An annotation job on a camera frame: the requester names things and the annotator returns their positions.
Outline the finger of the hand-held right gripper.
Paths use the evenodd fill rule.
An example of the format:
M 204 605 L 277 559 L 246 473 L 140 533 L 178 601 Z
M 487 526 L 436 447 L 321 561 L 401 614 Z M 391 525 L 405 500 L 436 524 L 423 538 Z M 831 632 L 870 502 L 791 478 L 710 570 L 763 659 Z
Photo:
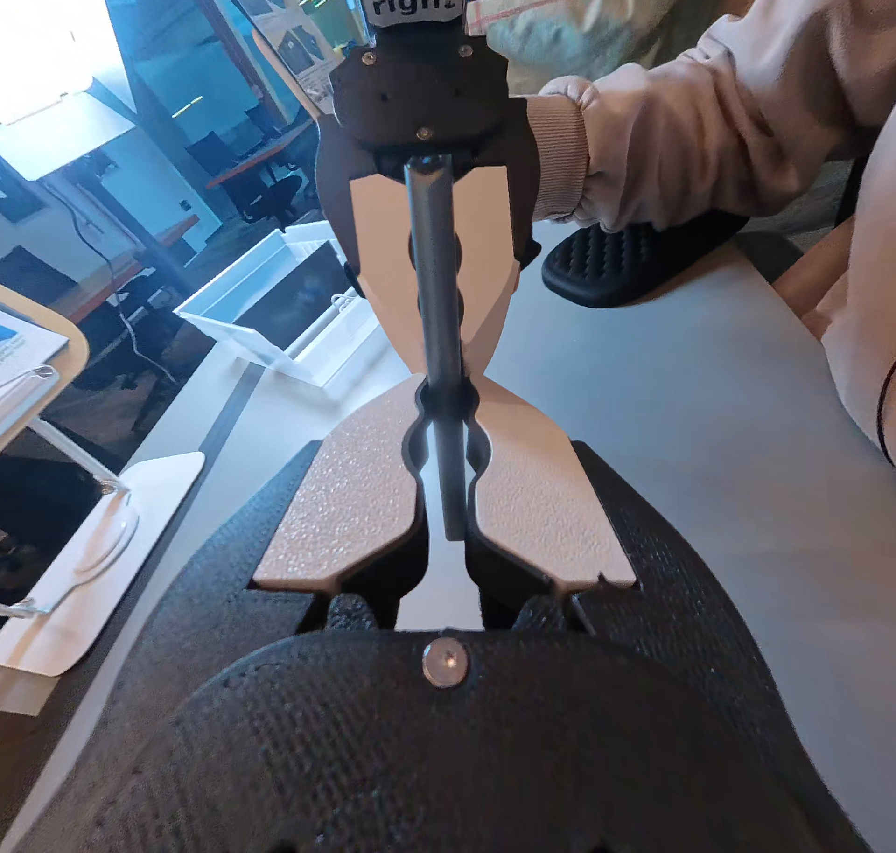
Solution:
M 368 175 L 350 181 L 350 197 L 360 285 L 402 362 L 412 374 L 424 375 L 427 361 L 407 189 L 386 176 Z
M 475 168 L 454 183 L 454 224 L 462 250 L 462 359 L 473 377 L 485 372 L 497 348 L 520 274 L 506 167 Z

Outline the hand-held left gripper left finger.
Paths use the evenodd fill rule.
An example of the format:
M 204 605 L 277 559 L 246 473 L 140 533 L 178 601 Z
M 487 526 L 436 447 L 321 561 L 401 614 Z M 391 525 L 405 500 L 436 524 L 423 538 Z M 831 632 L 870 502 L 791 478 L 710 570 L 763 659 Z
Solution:
M 327 601 L 353 594 L 381 627 L 395 628 L 429 562 L 426 384 L 410 376 L 323 438 L 254 570 L 255 587 Z

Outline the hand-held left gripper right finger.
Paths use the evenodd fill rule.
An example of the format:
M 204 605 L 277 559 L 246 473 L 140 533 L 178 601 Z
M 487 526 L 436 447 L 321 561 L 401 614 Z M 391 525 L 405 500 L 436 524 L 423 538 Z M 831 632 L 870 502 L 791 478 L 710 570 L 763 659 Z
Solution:
M 629 556 L 586 470 L 595 455 L 495 381 L 473 376 L 465 567 L 487 630 L 512 628 L 524 606 L 608 586 L 637 588 Z

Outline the slim grey usb hub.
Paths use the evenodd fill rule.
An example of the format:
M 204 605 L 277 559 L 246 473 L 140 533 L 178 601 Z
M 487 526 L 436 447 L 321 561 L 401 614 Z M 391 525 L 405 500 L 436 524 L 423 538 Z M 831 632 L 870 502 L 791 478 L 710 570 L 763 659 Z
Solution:
M 453 164 L 449 155 L 415 157 L 405 165 L 404 174 L 427 366 L 425 405 L 433 426 L 444 536 L 463 541 L 465 400 Z

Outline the person's right forearm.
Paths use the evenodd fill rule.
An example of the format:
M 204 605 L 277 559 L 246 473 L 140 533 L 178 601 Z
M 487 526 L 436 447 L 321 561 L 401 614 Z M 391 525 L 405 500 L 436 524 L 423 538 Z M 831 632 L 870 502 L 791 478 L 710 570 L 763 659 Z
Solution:
M 606 230 L 707 210 L 771 215 L 894 108 L 895 0 L 755 0 L 650 70 L 564 77 L 528 98 L 534 220 Z

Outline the black flat panel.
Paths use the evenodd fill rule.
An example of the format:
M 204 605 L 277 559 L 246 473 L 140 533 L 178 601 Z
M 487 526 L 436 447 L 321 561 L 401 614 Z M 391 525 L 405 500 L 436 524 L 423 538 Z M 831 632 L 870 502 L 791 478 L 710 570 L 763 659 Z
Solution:
M 320 245 L 234 323 L 288 349 L 350 287 L 331 242 Z

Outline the black office chair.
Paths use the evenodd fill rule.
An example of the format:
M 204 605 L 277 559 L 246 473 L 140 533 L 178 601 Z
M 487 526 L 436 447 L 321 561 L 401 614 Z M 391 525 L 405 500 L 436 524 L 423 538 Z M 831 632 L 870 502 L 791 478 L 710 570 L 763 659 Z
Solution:
M 185 151 L 213 178 L 261 147 L 263 145 L 258 145 L 248 153 L 238 156 L 230 151 L 228 145 L 215 132 L 211 132 L 200 140 L 188 144 Z M 282 179 L 275 179 L 269 185 L 261 175 L 267 164 L 250 169 L 216 188 L 220 188 L 230 198 L 238 215 L 246 223 L 275 219 L 278 226 L 283 229 L 293 217 L 291 205 L 300 191 L 301 178 L 297 175 L 286 175 Z

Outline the black wrist rest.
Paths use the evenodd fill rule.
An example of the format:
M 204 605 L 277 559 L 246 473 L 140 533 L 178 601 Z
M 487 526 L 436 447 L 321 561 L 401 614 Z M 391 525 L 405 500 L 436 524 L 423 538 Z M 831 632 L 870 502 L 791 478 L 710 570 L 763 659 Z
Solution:
M 547 289 L 586 308 L 643 299 L 741 232 L 748 219 L 710 210 L 675 227 L 633 223 L 607 232 L 598 224 L 556 245 L 541 269 Z

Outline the pale fabric bundle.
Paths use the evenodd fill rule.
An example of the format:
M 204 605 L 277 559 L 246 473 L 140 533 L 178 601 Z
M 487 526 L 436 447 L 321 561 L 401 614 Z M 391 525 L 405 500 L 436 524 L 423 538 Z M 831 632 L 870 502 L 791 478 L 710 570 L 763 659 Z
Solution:
M 513 96 L 564 76 L 596 81 L 626 63 L 651 68 L 693 47 L 722 0 L 479 0 L 471 36 L 508 61 Z

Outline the white lamp base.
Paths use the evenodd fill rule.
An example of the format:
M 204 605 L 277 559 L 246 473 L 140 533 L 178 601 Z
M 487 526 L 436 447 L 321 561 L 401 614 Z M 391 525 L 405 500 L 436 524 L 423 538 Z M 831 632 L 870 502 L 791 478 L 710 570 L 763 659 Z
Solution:
M 1 665 L 58 678 L 98 639 L 203 469 L 192 452 L 118 475 L 41 418 L 28 427 L 85 468 L 101 497 L 23 601 L 2 606 Z

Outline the printed paper sheet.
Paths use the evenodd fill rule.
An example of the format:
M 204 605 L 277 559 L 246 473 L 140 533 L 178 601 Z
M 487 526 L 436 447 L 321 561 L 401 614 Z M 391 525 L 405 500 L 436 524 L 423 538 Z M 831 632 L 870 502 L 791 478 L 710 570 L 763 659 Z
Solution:
M 68 344 L 67 336 L 1 309 L 2 432 L 53 388 L 59 375 L 50 363 Z

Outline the person's beige clothing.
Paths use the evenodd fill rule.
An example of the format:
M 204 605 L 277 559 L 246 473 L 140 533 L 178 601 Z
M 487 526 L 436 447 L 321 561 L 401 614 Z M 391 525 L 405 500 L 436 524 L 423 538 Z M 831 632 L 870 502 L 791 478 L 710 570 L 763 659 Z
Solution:
M 853 213 L 775 283 L 822 345 L 844 410 L 894 465 L 894 139 L 882 133 L 856 188 Z

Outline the wall poster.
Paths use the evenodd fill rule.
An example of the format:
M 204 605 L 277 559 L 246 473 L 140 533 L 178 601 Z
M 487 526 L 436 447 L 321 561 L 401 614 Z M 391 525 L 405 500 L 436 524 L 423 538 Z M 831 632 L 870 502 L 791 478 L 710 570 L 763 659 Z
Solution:
M 231 0 L 252 28 L 256 44 L 311 113 L 334 112 L 330 74 L 336 51 L 297 0 Z

